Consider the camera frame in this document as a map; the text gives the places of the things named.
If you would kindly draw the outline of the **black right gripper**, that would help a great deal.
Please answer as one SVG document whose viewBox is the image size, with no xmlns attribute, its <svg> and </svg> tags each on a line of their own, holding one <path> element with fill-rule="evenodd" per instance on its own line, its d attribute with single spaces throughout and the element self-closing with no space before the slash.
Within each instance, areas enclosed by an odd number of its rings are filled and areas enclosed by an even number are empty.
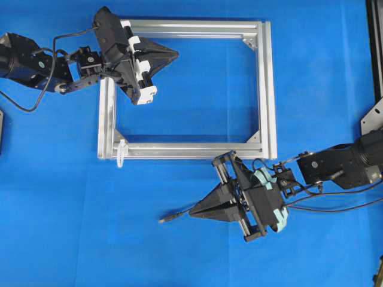
<svg viewBox="0 0 383 287">
<path fill-rule="evenodd" d="M 256 212 L 253 215 L 244 197 L 244 191 L 254 184 L 251 174 L 256 170 L 251 171 L 235 151 L 217 156 L 212 165 L 221 183 L 189 211 L 189 216 L 224 222 L 237 221 L 246 242 L 267 235 L 269 226 L 261 224 Z"/>
</svg>

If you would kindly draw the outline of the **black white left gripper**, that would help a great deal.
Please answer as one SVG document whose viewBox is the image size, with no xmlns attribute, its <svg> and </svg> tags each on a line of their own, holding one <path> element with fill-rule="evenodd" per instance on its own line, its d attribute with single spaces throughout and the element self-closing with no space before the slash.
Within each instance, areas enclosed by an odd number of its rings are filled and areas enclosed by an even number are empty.
<svg viewBox="0 0 383 287">
<path fill-rule="evenodd" d="M 115 83 L 126 93 L 134 105 L 153 102 L 157 87 L 152 77 L 179 57 L 179 52 L 148 38 L 133 34 L 130 22 L 121 22 L 128 38 L 127 53 L 108 69 L 115 72 Z"/>
</svg>

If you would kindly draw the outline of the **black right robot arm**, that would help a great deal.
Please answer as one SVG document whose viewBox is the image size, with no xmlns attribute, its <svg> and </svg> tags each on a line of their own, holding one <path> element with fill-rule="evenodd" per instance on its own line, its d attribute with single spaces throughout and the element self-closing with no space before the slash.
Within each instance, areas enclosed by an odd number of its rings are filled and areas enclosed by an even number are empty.
<svg viewBox="0 0 383 287">
<path fill-rule="evenodd" d="M 382 179 L 382 130 L 372 130 L 353 143 L 332 146 L 294 157 L 305 180 L 299 183 L 293 171 L 280 162 L 273 167 L 249 169 L 229 151 L 212 161 L 219 184 L 189 210 L 193 218 L 238 222 L 245 241 L 279 233 L 287 225 L 285 199 L 299 192 L 323 194 L 323 182 L 332 181 L 344 190 L 374 185 Z"/>
</svg>

